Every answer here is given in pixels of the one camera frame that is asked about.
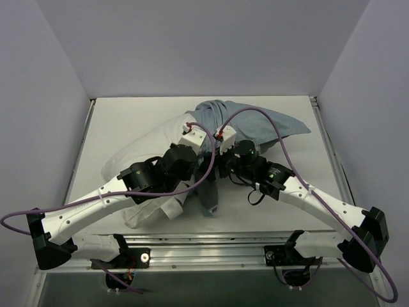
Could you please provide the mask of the white pillow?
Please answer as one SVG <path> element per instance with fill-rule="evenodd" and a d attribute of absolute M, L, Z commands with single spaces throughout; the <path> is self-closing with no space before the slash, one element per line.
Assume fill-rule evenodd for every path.
<path fill-rule="evenodd" d="M 162 156 L 170 144 L 179 142 L 183 125 L 187 122 L 195 122 L 195 120 L 191 114 L 183 114 L 133 140 L 108 159 L 101 170 L 102 178 L 108 182 L 135 162 Z M 188 195 L 188 193 L 183 193 L 154 198 L 140 205 L 126 208 L 122 211 L 124 224 L 129 228 L 138 229 L 153 226 L 163 219 L 173 220 L 183 213 L 183 205 Z"/>

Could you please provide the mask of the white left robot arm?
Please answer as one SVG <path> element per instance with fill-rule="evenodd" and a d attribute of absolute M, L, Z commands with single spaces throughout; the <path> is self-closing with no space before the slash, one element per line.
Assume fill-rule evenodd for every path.
<path fill-rule="evenodd" d="M 133 163 L 97 190 L 63 208 L 27 214 L 36 260 L 49 270 L 72 258 L 96 259 L 122 268 L 128 263 L 128 245 L 120 234 L 84 232 L 89 225 L 134 205 L 181 205 L 194 189 L 191 180 L 199 155 L 186 145 L 171 145 L 161 157 Z"/>

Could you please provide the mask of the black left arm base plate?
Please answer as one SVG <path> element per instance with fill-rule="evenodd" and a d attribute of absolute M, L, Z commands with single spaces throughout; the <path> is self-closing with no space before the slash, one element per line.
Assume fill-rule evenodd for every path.
<path fill-rule="evenodd" d="M 150 266 L 150 256 L 150 248 L 130 248 L 110 262 L 97 262 L 106 269 L 147 269 Z"/>

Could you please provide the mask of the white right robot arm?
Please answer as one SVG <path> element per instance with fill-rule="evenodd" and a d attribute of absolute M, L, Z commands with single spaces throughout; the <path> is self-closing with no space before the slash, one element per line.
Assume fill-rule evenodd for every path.
<path fill-rule="evenodd" d="M 389 240 L 383 211 L 350 205 L 303 184 L 292 169 L 261 156 L 252 141 L 224 141 L 219 150 L 222 177 L 234 175 L 262 197 L 297 207 L 333 229 L 332 235 L 294 231 L 283 249 L 289 263 L 313 257 L 342 258 L 361 272 L 374 271 Z"/>

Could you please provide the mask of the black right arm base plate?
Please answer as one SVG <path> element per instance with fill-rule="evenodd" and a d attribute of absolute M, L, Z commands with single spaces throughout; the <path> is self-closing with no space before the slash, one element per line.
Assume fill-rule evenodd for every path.
<path fill-rule="evenodd" d="M 269 267 L 273 266 L 308 266 L 318 265 L 319 258 L 303 258 L 295 250 L 287 250 L 283 244 L 267 245 L 263 247 L 265 263 Z"/>

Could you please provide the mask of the grey-blue pillowcase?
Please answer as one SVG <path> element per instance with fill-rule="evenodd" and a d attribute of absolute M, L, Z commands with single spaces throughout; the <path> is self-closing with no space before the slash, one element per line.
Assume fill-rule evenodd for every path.
<path fill-rule="evenodd" d="M 209 132 L 216 132 L 232 114 L 248 107 L 247 104 L 229 100 L 207 100 L 186 114 L 191 114 L 196 119 L 195 122 L 205 126 Z M 282 138 L 311 132 L 304 122 L 294 117 L 270 109 L 263 109 L 263 112 L 274 121 Z M 234 116 L 229 125 L 236 130 L 237 141 L 251 140 L 259 146 L 261 153 L 265 153 L 279 142 L 273 125 L 257 111 L 244 111 Z M 199 163 L 203 160 L 204 154 L 210 151 L 210 141 L 206 139 L 201 148 Z M 204 182 L 196 188 L 195 194 L 199 198 L 202 214 L 206 217 L 212 216 L 217 211 L 219 202 L 217 184 L 210 185 Z"/>

